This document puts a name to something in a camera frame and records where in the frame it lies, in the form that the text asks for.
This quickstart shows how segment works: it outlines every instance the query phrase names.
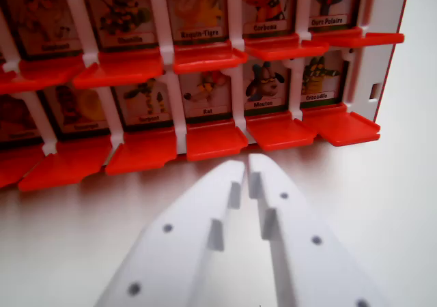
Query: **rectangular hole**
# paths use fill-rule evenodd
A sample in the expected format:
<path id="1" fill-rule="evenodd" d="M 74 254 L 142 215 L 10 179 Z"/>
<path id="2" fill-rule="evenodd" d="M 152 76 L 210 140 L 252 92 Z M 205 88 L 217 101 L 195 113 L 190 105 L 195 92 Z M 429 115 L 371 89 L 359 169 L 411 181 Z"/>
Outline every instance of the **rectangular hole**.
<path id="1" fill-rule="evenodd" d="M 380 94 L 381 94 L 381 88 L 382 88 L 382 84 L 381 83 L 375 83 L 372 85 L 371 87 L 371 92 L 370 92 L 370 100 L 372 99 L 379 99 L 380 98 Z"/>

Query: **red plastic flap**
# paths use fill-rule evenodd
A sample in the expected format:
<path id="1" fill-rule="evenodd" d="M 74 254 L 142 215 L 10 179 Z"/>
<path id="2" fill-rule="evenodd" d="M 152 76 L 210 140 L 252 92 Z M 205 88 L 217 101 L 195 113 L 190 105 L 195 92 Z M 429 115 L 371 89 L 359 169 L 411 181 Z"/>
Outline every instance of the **red plastic flap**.
<path id="1" fill-rule="evenodd" d="M 400 33 L 367 33 L 364 37 L 362 33 L 358 27 L 345 31 L 313 33 L 313 41 L 324 42 L 331 46 L 361 48 L 364 46 L 397 44 L 405 40 L 404 35 Z"/>
<path id="2" fill-rule="evenodd" d="M 231 42 L 175 46 L 176 74 L 207 72 L 245 63 L 247 54 L 232 48 Z"/>
<path id="3" fill-rule="evenodd" d="M 41 146 L 2 151 L 0 153 L 0 188 L 22 179 L 44 158 Z"/>
<path id="4" fill-rule="evenodd" d="M 99 62 L 92 64 L 73 80 L 77 89 L 144 83 L 163 74 L 163 59 L 157 48 L 100 53 Z"/>
<path id="5" fill-rule="evenodd" d="M 0 94 L 37 91 L 52 85 L 64 84 L 84 68 L 82 56 L 21 61 L 20 74 L 8 72 L 5 76 L 0 76 Z"/>
<path id="6" fill-rule="evenodd" d="M 187 130 L 186 157 L 192 162 L 237 155 L 249 144 L 233 119 L 187 125 Z"/>
<path id="7" fill-rule="evenodd" d="M 263 61 L 320 56 L 329 50 L 329 44 L 324 42 L 303 40 L 299 44 L 297 34 L 275 38 L 246 39 L 244 42 L 246 52 Z"/>
<path id="8" fill-rule="evenodd" d="M 357 113 L 348 113 L 345 104 L 304 109 L 303 121 L 335 147 L 380 138 L 378 124 Z"/>
<path id="9" fill-rule="evenodd" d="M 79 183 L 97 173 L 111 153 L 109 136 L 57 144 L 57 153 L 45 157 L 19 184 L 32 191 Z"/>
<path id="10" fill-rule="evenodd" d="M 173 127 L 125 134 L 124 144 L 117 148 L 106 167 L 106 173 L 116 175 L 158 169 L 177 156 Z"/>
<path id="11" fill-rule="evenodd" d="M 317 133 L 289 111 L 246 117 L 246 127 L 264 151 L 302 147 L 313 143 Z"/>

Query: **white table surface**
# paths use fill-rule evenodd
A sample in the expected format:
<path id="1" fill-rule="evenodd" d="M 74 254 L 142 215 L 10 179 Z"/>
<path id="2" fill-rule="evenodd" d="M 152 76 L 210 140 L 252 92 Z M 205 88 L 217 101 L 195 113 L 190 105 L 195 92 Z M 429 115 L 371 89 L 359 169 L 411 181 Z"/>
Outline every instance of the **white table surface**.
<path id="1" fill-rule="evenodd" d="M 396 307 L 437 306 L 436 12 L 437 0 L 407 2 L 379 141 L 268 153 Z M 0 306 L 93 306 L 139 231 L 224 160 L 0 190 Z M 199 306 L 275 307 L 270 250 L 246 188 L 228 221 Z"/>

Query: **animal character card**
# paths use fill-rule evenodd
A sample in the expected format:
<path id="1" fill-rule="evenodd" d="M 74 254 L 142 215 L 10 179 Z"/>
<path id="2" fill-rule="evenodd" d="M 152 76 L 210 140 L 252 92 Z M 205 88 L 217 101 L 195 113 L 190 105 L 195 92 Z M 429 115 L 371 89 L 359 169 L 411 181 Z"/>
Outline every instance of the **animal character card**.
<path id="1" fill-rule="evenodd" d="M 94 90 L 76 90 L 67 83 L 47 87 L 38 96 L 59 140 L 109 134 Z"/>
<path id="2" fill-rule="evenodd" d="M 312 0 L 309 30 L 349 29 L 355 26 L 360 0 Z"/>
<path id="3" fill-rule="evenodd" d="M 23 59 L 81 53 L 67 0 L 0 0 L 0 4 Z"/>
<path id="4" fill-rule="evenodd" d="M 179 75 L 187 123 L 232 117 L 231 81 L 220 71 Z"/>
<path id="5" fill-rule="evenodd" d="M 222 42 L 228 38 L 227 0 L 167 0 L 175 44 Z"/>
<path id="6" fill-rule="evenodd" d="M 244 38 L 293 32 L 296 0 L 242 0 L 242 3 Z"/>
<path id="7" fill-rule="evenodd" d="M 348 63 L 339 50 L 323 57 L 307 57 L 302 81 L 300 107 L 326 106 L 341 102 Z"/>
<path id="8" fill-rule="evenodd" d="M 112 92 L 126 132 L 173 125 L 167 86 L 155 78 L 113 87 Z"/>
<path id="9" fill-rule="evenodd" d="M 99 49 L 157 46 L 150 0 L 85 0 Z"/>
<path id="10" fill-rule="evenodd" d="M 288 109 L 290 70 L 280 61 L 251 59 L 243 65 L 243 77 L 246 90 L 245 116 Z"/>
<path id="11" fill-rule="evenodd" d="M 0 147 L 42 142 L 24 101 L 0 95 Z"/>

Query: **white plastic piece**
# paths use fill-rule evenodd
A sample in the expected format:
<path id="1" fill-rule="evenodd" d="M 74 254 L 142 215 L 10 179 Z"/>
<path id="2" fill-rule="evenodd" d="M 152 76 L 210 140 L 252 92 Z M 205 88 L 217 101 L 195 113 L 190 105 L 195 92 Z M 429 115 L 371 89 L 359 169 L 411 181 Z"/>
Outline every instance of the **white plastic piece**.
<path id="1" fill-rule="evenodd" d="M 245 96 L 244 90 L 240 89 L 243 86 L 243 66 L 238 65 L 234 68 L 221 70 L 221 72 L 231 78 L 232 116 L 235 125 L 239 127 L 247 138 L 252 138 L 246 130 L 246 119 L 244 118 Z"/>
<path id="2" fill-rule="evenodd" d="M 6 63 L 3 64 L 4 72 L 20 72 L 18 69 L 18 63 L 20 62 L 20 53 L 15 46 L 12 34 L 7 30 L 8 24 L 6 23 L 5 16 L 0 9 L 0 50 L 3 53 L 3 58 Z"/>
<path id="3" fill-rule="evenodd" d="M 249 195 L 270 241 L 279 307 L 382 307 L 384 298 L 269 157 L 249 156 Z"/>
<path id="4" fill-rule="evenodd" d="M 111 131 L 112 151 L 114 152 L 118 145 L 124 143 L 122 121 L 118 115 L 117 106 L 109 87 L 95 87 L 100 102 L 102 104 L 104 116 L 107 119 L 109 130 Z"/>
<path id="5" fill-rule="evenodd" d="M 156 35 L 163 63 L 164 65 L 173 65 L 174 48 L 167 0 L 150 0 L 150 2 L 152 3 Z"/>
<path id="6" fill-rule="evenodd" d="M 242 0 L 227 0 L 227 22 L 232 47 L 244 51 Z"/>
<path id="7" fill-rule="evenodd" d="M 296 2 L 296 24 L 294 31 L 299 35 L 299 40 L 311 40 L 311 33 L 308 32 L 308 20 L 311 10 L 311 0 L 297 0 Z"/>
<path id="8" fill-rule="evenodd" d="M 87 7 L 84 0 L 67 0 L 73 17 L 79 39 L 82 44 L 83 62 L 85 67 L 98 63 L 98 47 L 91 23 L 88 19 Z"/>
<path id="9" fill-rule="evenodd" d="M 175 127 L 176 139 L 178 143 L 178 154 L 186 153 L 186 122 L 184 114 L 184 103 L 180 91 L 179 76 L 173 70 L 167 70 L 166 73 L 158 78 L 158 81 L 167 84 L 169 94 L 171 116 Z"/>
<path id="10" fill-rule="evenodd" d="M 305 68 L 305 58 L 285 59 L 282 64 L 292 70 L 290 81 L 290 93 L 288 99 L 288 110 L 294 119 L 302 120 L 302 110 L 300 109 L 300 95 L 302 94 L 302 78 Z"/>
<path id="11" fill-rule="evenodd" d="M 97 307 L 189 307 L 207 250 L 224 250 L 228 207 L 239 208 L 242 162 L 202 177 L 143 230 Z"/>
<path id="12" fill-rule="evenodd" d="M 14 98 L 22 99 L 29 112 L 31 113 L 33 120 L 35 121 L 36 128 L 40 132 L 41 138 L 44 141 L 44 145 L 42 146 L 42 151 L 47 156 L 49 154 L 55 154 L 57 138 L 56 134 L 53 131 L 52 125 L 47 118 L 46 113 L 44 112 L 44 108 L 41 105 L 40 99 L 36 95 L 36 92 L 20 92 L 14 93 Z"/>

